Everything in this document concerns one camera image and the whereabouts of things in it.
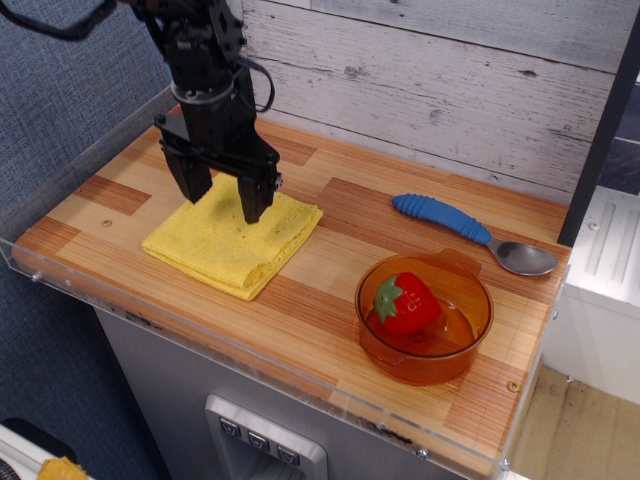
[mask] metal spoon head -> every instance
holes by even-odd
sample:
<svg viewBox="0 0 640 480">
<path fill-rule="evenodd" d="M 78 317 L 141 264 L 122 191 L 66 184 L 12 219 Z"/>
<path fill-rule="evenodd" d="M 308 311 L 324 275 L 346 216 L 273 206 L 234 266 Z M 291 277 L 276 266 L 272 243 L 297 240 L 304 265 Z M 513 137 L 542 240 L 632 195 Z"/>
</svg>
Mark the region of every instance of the metal spoon head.
<svg viewBox="0 0 640 480">
<path fill-rule="evenodd" d="M 544 275 L 558 265 L 558 259 L 552 253 L 532 245 L 496 238 L 491 238 L 485 245 L 500 265 L 518 275 Z"/>
</svg>

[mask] spoon handle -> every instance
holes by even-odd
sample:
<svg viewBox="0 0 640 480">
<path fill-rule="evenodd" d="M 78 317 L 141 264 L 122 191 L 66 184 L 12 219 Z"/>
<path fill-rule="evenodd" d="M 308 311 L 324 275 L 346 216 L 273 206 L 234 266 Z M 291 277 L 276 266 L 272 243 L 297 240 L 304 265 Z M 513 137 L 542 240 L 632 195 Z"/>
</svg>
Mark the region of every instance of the spoon handle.
<svg viewBox="0 0 640 480">
<path fill-rule="evenodd" d="M 407 193 L 394 197 L 393 206 L 400 213 L 439 223 L 481 245 L 491 240 L 491 232 L 475 218 L 435 198 Z"/>
</svg>

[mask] yellow object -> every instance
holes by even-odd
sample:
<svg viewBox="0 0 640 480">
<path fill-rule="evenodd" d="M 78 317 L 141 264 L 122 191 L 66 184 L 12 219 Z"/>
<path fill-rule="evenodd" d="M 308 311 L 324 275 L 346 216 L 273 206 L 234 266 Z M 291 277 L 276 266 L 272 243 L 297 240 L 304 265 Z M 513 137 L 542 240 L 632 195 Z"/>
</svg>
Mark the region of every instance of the yellow object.
<svg viewBox="0 0 640 480">
<path fill-rule="evenodd" d="M 89 477 L 80 466 L 62 457 L 45 460 L 37 480 L 89 480 Z"/>
<path fill-rule="evenodd" d="M 249 225 L 237 180 L 219 173 L 198 202 L 182 205 L 142 248 L 201 282 L 251 300 L 298 251 L 321 217 L 317 206 L 276 192 L 260 221 Z"/>
</svg>

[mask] black frame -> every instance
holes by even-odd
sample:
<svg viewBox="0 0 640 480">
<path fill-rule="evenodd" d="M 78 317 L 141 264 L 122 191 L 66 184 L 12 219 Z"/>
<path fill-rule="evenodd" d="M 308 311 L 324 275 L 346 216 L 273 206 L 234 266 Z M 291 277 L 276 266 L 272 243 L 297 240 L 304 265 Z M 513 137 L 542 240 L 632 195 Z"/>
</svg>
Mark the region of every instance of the black frame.
<svg viewBox="0 0 640 480">
<path fill-rule="evenodd" d="M 573 194 L 558 243 L 573 247 L 640 71 L 640 9 Z"/>
</svg>

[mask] blue spoon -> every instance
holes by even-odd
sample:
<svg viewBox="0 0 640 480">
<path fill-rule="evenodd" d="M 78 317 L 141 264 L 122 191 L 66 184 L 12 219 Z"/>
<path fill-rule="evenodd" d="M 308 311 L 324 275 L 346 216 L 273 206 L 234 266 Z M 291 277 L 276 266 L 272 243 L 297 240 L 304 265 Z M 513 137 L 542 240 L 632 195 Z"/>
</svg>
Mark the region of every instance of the blue spoon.
<svg viewBox="0 0 640 480">
<path fill-rule="evenodd" d="M 558 259 L 552 253 L 520 242 L 498 240 L 475 218 L 435 198 L 407 193 L 394 197 L 393 206 L 405 215 L 444 225 L 486 246 L 498 263 L 512 273 L 544 275 L 558 265 Z"/>
</svg>

